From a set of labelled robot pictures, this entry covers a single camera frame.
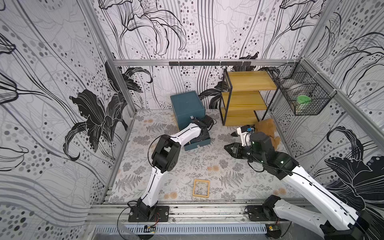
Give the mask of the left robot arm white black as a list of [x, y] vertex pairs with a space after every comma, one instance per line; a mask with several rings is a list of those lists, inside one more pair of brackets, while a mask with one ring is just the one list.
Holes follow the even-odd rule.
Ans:
[[163, 178], [176, 166], [182, 147], [209, 140], [209, 130], [216, 123], [217, 121], [208, 115], [201, 119], [192, 117], [191, 123], [178, 133], [158, 137], [155, 150], [148, 156], [152, 172], [145, 192], [138, 199], [139, 209], [146, 211], [156, 207], [159, 192], [164, 185]]

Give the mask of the teal top drawer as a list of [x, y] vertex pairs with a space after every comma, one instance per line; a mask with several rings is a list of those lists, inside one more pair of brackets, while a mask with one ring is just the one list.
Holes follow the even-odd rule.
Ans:
[[179, 124], [189, 124], [193, 119], [202, 119], [206, 115], [206, 110], [184, 111], [177, 115]]

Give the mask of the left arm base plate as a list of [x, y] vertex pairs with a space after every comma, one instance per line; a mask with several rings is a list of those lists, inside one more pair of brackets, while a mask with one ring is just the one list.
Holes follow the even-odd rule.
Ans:
[[156, 223], [167, 222], [169, 219], [169, 206], [132, 207], [128, 222], [130, 223]]

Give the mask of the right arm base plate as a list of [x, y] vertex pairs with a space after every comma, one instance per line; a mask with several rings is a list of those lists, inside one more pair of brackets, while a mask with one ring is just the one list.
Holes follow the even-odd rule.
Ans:
[[263, 207], [261, 205], [248, 205], [245, 207], [245, 213], [248, 215], [251, 222], [280, 222], [287, 221], [279, 218], [271, 207]]

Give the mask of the yellow brooch box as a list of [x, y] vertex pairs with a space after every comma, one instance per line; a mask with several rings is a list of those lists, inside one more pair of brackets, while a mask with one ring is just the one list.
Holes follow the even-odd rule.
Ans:
[[193, 196], [199, 198], [209, 198], [210, 196], [210, 181], [208, 180], [194, 180]]

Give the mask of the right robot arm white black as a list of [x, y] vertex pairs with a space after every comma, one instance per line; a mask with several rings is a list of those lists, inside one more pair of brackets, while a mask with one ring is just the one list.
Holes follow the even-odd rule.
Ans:
[[290, 155], [275, 150], [272, 140], [262, 132], [242, 133], [241, 143], [224, 149], [235, 159], [263, 165], [264, 170], [290, 185], [306, 198], [316, 212], [288, 203], [271, 195], [263, 203], [266, 219], [283, 219], [296, 223], [325, 240], [366, 240], [373, 221], [366, 211], [348, 206], [308, 175]]

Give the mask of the teal drawer cabinet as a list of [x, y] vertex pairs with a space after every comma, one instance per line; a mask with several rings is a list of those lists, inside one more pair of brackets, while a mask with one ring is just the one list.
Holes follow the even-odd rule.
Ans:
[[195, 91], [173, 95], [171, 103], [179, 130], [192, 122], [191, 117], [202, 119], [206, 115], [206, 109]]

